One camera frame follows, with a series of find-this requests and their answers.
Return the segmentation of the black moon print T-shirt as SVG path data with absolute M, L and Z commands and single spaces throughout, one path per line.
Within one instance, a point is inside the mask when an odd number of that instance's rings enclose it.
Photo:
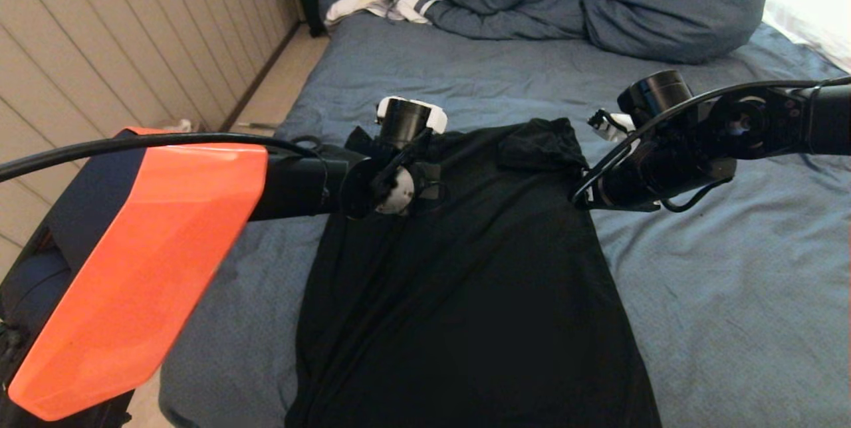
M 662 428 L 566 118 L 429 146 L 449 197 L 332 216 L 306 284 L 286 428 Z

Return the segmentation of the white pillow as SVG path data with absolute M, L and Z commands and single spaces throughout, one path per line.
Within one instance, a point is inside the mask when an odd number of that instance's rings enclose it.
M 762 20 L 851 74 L 851 0 L 766 0 Z

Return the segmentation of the blue bed sheet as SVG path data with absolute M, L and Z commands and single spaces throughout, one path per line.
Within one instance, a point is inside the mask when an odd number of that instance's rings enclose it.
M 566 118 L 595 163 L 610 146 L 586 119 L 665 67 L 586 41 L 472 41 L 361 14 L 332 34 L 277 137 L 342 144 L 399 95 L 441 105 L 449 133 Z M 851 428 L 851 158 L 741 161 L 682 214 L 587 213 L 662 426 Z M 162 368 L 171 424 L 286 428 L 302 300 L 329 219 L 247 226 Z

